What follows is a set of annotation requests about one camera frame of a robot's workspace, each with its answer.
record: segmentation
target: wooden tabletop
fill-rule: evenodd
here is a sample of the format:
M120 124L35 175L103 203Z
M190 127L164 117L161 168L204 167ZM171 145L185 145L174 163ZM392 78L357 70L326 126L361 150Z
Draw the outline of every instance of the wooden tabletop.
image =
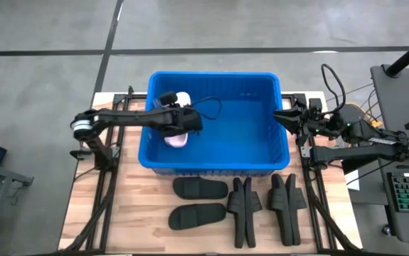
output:
M321 98L324 103L323 111L326 111L323 92L302 93L305 93L307 97ZM97 93L93 108L111 108L113 95L113 92ZM283 105L284 108L289 108L290 102L284 100ZM144 100L132 100L129 109L143 110ZM114 142L116 136L117 129L114 132ZM248 248L246 243L243 249L234 248L234 217L230 213L227 214L225 220L218 223L189 230L171 230L168 226L168 217L175 207L192 203L222 203L226 205L228 199L180 199L172 188L173 176L156 175L151 169L146 169L139 164L140 137L141 127L125 128L108 235L108 253L292 253L316 251L309 209L298 211L301 245L290 247L282 245L275 214L266 208L267 191L271 188L270 176L253 179L253 190L257 191L263 206L263 210L254 213L253 216L255 248ZM287 168L275 173L280 174L285 181L289 174L296 174L297 186L302 189L307 200L298 149L294 143L294 137L289 133L288 142L290 164ZM333 146L332 142L324 137L317 137L316 142L317 145ZM92 167L93 159L81 161L78 164L76 175ZM234 177L213 176L205 178L225 181L230 191L233 190L232 180ZM67 247L88 221L92 212L97 179L98 171L91 171L74 183L59 249ZM332 218L350 241L361 247L361 239L342 170L330 167L323 171L323 179ZM324 221L321 218L319 218L319 224L324 245L327 247ZM98 235L95 239L96 245L100 240Z

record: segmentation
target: blue basket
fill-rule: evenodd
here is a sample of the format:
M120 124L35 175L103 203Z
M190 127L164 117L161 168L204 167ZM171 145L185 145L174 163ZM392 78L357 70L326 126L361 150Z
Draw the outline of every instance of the blue basket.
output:
M217 120L203 120L203 130L188 134L180 149L142 129L139 162L157 174L264 176L290 162L285 128L273 117L282 109L280 83L272 73L161 71L150 77L146 110L158 107L165 92L187 92L191 102L207 96L221 100ZM218 111L213 100L195 108L208 116Z

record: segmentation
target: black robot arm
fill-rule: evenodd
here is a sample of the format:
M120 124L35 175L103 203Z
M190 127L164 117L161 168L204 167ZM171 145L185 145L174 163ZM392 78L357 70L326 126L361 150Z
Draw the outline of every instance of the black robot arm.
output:
M169 93L160 98L168 107L149 111L88 110L76 115L70 126L73 136L89 146L95 155L95 168L110 170L115 166L117 151L106 147L99 135L108 127L143 126L159 131L163 137L173 137L187 132L201 131L201 115L192 107L174 104L177 98Z
M325 169L335 160L344 160L346 170L354 170L377 158L403 161L409 157L409 138L404 132L392 132L372 127L366 120L349 123L339 112L326 118L322 114L320 99L310 99L307 107L305 95L297 98L290 110L275 110L274 118L292 134L297 135L296 143L313 169ZM304 146L309 136L322 135L329 139L341 137L344 142L371 145L351 148L329 148L326 146Z

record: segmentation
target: chair wheel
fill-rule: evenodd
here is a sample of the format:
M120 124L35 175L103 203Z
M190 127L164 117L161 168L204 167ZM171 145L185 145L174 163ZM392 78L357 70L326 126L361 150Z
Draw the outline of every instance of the chair wheel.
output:
M391 227L389 227L388 224L384 225L383 228L381 229L381 232L384 235L391 235Z

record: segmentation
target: black slide sandal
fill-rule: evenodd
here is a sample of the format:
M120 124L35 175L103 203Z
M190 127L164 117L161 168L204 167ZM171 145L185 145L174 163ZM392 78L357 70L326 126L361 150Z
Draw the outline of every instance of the black slide sandal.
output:
M169 215L169 227L172 230L184 230L209 223L216 223L225 217L226 209L221 203L179 206Z
M292 227L290 218L290 207L288 204L288 195L282 177L273 174L271 177L272 188L267 197L267 207L273 210L277 216L280 227L280 237L284 246L292 245Z
M256 247L255 227L253 223L253 213L262 210L260 198L258 194L252 191L252 178L246 178L244 182L245 192L245 236L247 238L248 247Z
M175 178L173 189L182 199L223 199L228 195L228 185L201 177Z
M245 195L240 178L233 179L234 191L228 198L228 212L234 214L235 241L234 247L242 248L245 234Z
M292 229L292 244L301 244L301 235L299 234L299 222L297 219L297 210L304 209L307 207L305 203L304 195L302 194L301 188L296 188L296 175L290 174L288 176L287 182L285 184L288 202L290 205L290 218L291 218L291 229Z

